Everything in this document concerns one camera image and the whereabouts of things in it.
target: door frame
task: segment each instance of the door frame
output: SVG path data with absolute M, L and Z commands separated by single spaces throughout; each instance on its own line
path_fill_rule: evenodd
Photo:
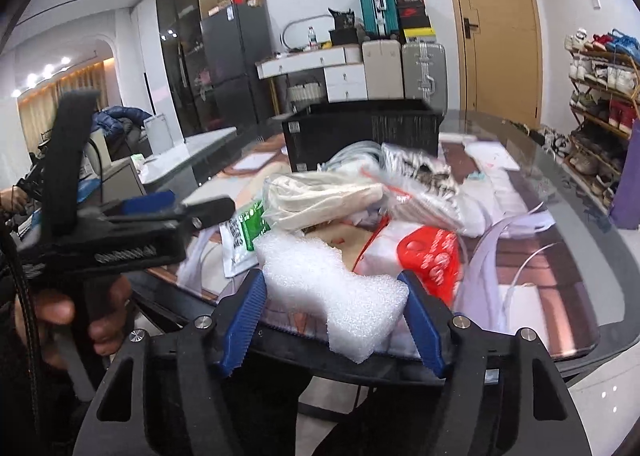
M 456 22 L 456 35 L 458 38 L 458 67 L 460 70 L 460 111 L 466 112 L 467 82 L 466 82 L 466 46 L 465 35 L 462 23 L 462 6 L 460 0 L 452 0 L 453 15 Z M 542 91 L 543 91 L 543 68 L 542 68 L 542 28 L 540 25 L 540 12 L 538 1 L 532 0 L 534 19 L 536 23 L 536 41 L 538 42 L 538 98 L 536 100 L 536 121 L 540 124 L 542 115 Z

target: beige curtain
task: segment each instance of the beige curtain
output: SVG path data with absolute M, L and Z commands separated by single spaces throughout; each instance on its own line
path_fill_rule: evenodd
M 43 135 L 51 129 L 60 96 L 68 90 L 75 89 L 99 90 L 98 106 L 100 109 L 105 108 L 108 102 L 104 64 L 98 62 L 74 71 L 55 83 L 18 100 L 22 131 L 30 152 L 38 151 L 38 144 L 42 143 Z

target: metal bolt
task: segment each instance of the metal bolt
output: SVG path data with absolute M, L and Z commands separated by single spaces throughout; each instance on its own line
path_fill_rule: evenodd
M 520 336 L 526 340 L 526 341 L 534 341 L 538 338 L 538 336 L 536 335 L 536 332 L 533 331 L 531 328 L 524 328 L 524 330 L 522 330 L 520 332 Z
M 206 330 L 212 324 L 211 317 L 208 315 L 201 315 L 196 320 L 193 321 L 193 324 L 198 330 Z
M 129 340 L 131 342 L 140 342 L 143 338 L 145 338 L 146 331 L 145 330 L 133 330 L 129 334 Z
M 456 315 L 453 317 L 453 325 L 461 330 L 466 330 L 471 325 L 471 321 L 464 315 Z

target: purple yoga mat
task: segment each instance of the purple yoga mat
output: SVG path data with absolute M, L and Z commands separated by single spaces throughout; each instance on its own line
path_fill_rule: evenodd
M 640 226 L 640 120 L 634 122 L 622 171 L 620 186 L 611 206 L 610 217 L 619 229 L 637 230 Z

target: green packet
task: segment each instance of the green packet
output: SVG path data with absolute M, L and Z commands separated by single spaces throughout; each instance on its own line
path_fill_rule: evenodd
M 256 201 L 238 210 L 226 223 L 220 224 L 225 277 L 235 277 L 258 264 L 254 239 L 270 229 L 262 219 L 263 212 L 262 201 Z

